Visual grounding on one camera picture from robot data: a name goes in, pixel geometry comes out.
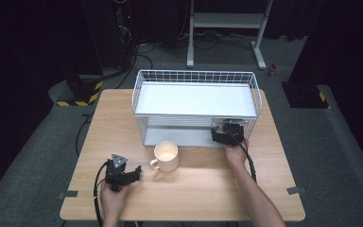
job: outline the human hand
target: human hand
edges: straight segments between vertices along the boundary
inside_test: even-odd
[[[104,226],[117,226],[120,213],[126,202],[126,195],[130,189],[129,185],[123,186],[120,192],[111,190],[111,185],[103,181],[101,183],[101,205],[104,210]]]
[[[248,149],[249,141],[243,141],[240,143],[240,145],[243,148]],[[247,156],[240,146],[230,147],[223,145],[223,149],[225,149],[226,151],[226,160],[228,161],[231,168],[233,169],[240,167],[245,168]]]

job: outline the wooden table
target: wooden table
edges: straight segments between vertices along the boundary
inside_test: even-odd
[[[131,185],[122,220],[248,220],[240,191],[221,148],[180,147],[173,172],[149,168],[154,147],[144,147],[131,108],[132,90],[105,90],[97,104],[69,185],[76,197],[66,197],[63,219],[96,219],[93,187],[97,171],[112,153],[127,157],[126,171],[142,166],[141,179]],[[305,212],[265,94],[263,109],[251,133],[249,154],[257,182],[284,220],[303,220]]]

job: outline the metal stand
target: metal stand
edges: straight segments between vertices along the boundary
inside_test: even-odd
[[[251,46],[257,59],[258,67],[262,70],[267,69],[259,45],[264,35],[272,3],[273,0],[268,0],[264,13],[195,13],[194,0],[191,0],[187,67],[194,67],[194,27],[229,27],[259,29],[257,39],[251,43]]]

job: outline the white mug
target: white mug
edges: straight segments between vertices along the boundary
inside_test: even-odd
[[[154,155],[155,159],[149,163],[152,169],[170,172],[179,165],[178,146],[172,141],[163,141],[155,146]]]

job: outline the wire rack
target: wire rack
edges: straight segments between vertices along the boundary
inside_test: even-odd
[[[262,108],[252,72],[140,70],[132,108],[143,144],[216,147],[210,129],[225,120],[248,138]]]

